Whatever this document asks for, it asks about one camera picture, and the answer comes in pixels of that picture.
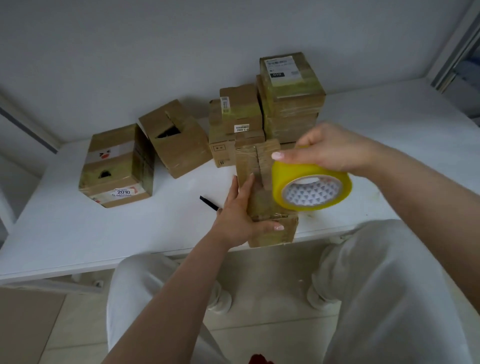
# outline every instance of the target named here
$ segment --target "black marker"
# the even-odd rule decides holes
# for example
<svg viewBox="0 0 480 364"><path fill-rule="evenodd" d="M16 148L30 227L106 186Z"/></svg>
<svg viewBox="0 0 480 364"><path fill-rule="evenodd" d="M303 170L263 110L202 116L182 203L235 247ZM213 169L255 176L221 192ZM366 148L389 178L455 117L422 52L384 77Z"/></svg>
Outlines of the black marker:
<svg viewBox="0 0 480 364"><path fill-rule="evenodd" d="M217 211L219 209L219 207L217 205L215 205L213 202L211 201L208 201L205 197L203 196L200 196L200 199L205 202L207 205L209 205L213 210Z"/></svg>

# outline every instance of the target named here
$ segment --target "red object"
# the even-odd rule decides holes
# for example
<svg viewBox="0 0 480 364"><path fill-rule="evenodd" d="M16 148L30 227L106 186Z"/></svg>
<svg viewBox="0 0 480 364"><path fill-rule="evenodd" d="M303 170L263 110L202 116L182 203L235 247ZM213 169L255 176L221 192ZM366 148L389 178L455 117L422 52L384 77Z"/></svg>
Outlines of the red object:
<svg viewBox="0 0 480 364"><path fill-rule="evenodd" d="M252 356L248 364L274 364L273 362L268 362L265 357L261 354L255 354Z"/></svg>

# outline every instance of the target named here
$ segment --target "leg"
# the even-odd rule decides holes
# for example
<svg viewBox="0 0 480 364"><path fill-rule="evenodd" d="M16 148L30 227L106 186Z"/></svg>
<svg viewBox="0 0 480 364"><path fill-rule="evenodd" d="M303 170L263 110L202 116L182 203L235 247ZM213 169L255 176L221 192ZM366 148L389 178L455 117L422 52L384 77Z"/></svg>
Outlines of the leg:
<svg viewBox="0 0 480 364"><path fill-rule="evenodd" d="M111 350L143 308L160 291L178 264L162 254L133 255L115 270L108 293L107 337ZM221 294L215 282L208 306ZM192 363L228 363L208 329L202 325L193 350Z"/></svg>
<svg viewBox="0 0 480 364"><path fill-rule="evenodd" d="M325 363L471 363L440 264L402 221L327 250L312 283L342 301Z"/></svg>

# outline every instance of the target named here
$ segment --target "packing tape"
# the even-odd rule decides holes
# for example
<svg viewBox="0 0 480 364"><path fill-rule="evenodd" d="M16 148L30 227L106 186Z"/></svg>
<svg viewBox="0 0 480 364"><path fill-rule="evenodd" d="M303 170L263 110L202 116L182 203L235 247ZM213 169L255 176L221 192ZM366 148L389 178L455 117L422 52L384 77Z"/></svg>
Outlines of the packing tape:
<svg viewBox="0 0 480 364"><path fill-rule="evenodd" d="M272 193L282 207L296 211L320 210L338 204L352 190L348 174L327 170L315 164L272 166Z"/></svg>

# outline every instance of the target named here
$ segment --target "manicured nail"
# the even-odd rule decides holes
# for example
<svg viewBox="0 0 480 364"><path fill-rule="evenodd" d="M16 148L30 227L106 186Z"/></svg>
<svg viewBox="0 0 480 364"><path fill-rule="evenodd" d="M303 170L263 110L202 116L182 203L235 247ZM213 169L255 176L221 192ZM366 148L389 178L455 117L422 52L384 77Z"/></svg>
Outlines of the manicured nail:
<svg viewBox="0 0 480 364"><path fill-rule="evenodd" d="M272 159L282 160L285 155L282 152L273 152Z"/></svg>

